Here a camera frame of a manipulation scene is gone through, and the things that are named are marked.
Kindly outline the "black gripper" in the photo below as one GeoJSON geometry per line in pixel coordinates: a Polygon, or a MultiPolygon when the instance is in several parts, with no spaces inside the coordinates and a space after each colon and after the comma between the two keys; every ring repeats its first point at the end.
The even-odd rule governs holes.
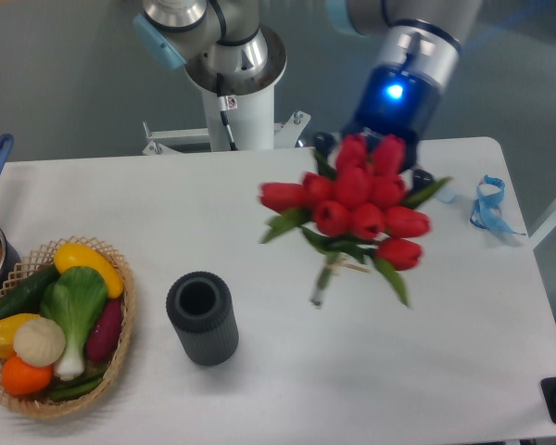
{"type": "MultiPolygon", "coordinates": [[[[417,194],[435,183],[435,177],[418,162],[419,143],[438,105],[438,86],[419,75],[398,71],[394,66],[372,70],[360,102],[351,119],[343,126],[343,134],[393,134],[402,138],[405,148],[405,170],[411,172],[410,194],[417,194]]],[[[315,150],[329,158],[338,140],[332,133],[317,132],[312,136],[315,150]]]]}

